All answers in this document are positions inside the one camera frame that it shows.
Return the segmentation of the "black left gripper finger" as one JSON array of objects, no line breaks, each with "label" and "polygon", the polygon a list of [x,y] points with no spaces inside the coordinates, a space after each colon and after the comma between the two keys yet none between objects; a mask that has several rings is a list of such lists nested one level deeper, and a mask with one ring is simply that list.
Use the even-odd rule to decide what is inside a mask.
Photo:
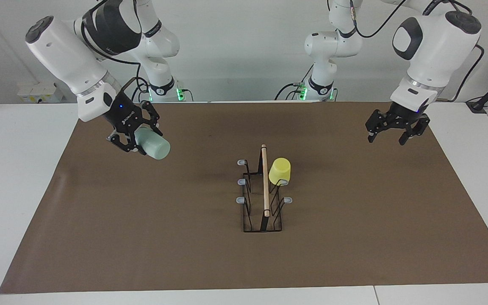
[{"label": "black left gripper finger", "polygon": [[399,144],[403,146],[409,139],[415,136],[421,136],[425,132],[429,123],[430,118],[427,114],[421,115],[414,123],[411,123],[409,120],[403,118],[398,119],[398,126],[405,130],[399,138]]},{"label": "black left gripper finger", "polygon": [[392,128],[392,124],[388,122],[387,117],[380,110],[375,109],[371,116],[365,123],[365,127],[368,131],[368,142],[373,143],[377,135],[382,131]]}]

